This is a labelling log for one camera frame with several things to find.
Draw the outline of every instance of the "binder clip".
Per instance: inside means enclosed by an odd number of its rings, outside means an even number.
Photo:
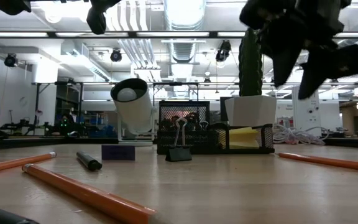
[[[202,131],[206,131],[208,125],[209,125],[208,121],[200,121],[200,128]]]
[[[181,146],[177,146],[178,138],[179,138],[179,131],[180,131],[180,124],[179,121],[184,121],[184,125],[181,128]],[[191,153],[190,148],[186,147],[185,142],[185,127],[187,124],[187,119],[185,118],[179,118],[176,121],[177,124],[177,135],[175,137],[175,143],[173,145],[173,149],[169,149],[167,152],[167,156],[165,157],[165,160],[168,162],[179,162],[179,161],[190,161]]]

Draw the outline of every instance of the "ceiling light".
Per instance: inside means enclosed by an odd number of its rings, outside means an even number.
[[[206,40],[161,40],[163,44],[205,44]]]
[[[358,37],[358,32],[341,32],[336,34],[334,37],[337,38],[352,38],[352,37]]]
[[[0,32],[0,37],[48,37],[46,32]]]
[[[224,40],[222,41],[222,44],[219,46],[218,52],[216,53],[216,65],[219,68],[223,68],[224,67],[224,62],[230,55],[230,51],[231,51],[231,44],[230,41],[228,40]]]
[[[98,82],[89,82],[84,83],[84,85],[110,85],[111,83],[105,82],[105,83],[98,83]]]
[[[218,32],[218,37],[243,37],[245,32]]]
[[[138,32],[138,37],[207,37],[209,32]]]
[[[75,38],[112,38],[112,37],[128,37],[127,32],[106,32],[104,34],[96,35],[91,32],[57,32],[58,37],[75,37]]]

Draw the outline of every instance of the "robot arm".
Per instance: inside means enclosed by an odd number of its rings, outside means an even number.
[[[302,63],[299,99],[309,98],[327,79],[358,74],[358,45],[338,48],[334,35],[343,32],[341,9],[351,0],[249,0],[240,21],[259,30],[263,54],[273,60],[275,86],[287,82],[302,50],[309,51]]]

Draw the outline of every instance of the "cactus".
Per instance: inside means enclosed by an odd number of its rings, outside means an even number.
[[[248,28],[239,48],[239,95],[262,95],[262,80],[260,45],[257,43],[255,31]]]

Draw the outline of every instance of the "white wall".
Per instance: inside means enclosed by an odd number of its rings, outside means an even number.
[[[13,122],[25,117],[33,122],[36,87],[31,81],[31,72],[25,75],[24,69],[7,68],[0,60],[0,127],[11,122],[9,110],[12,110]]]

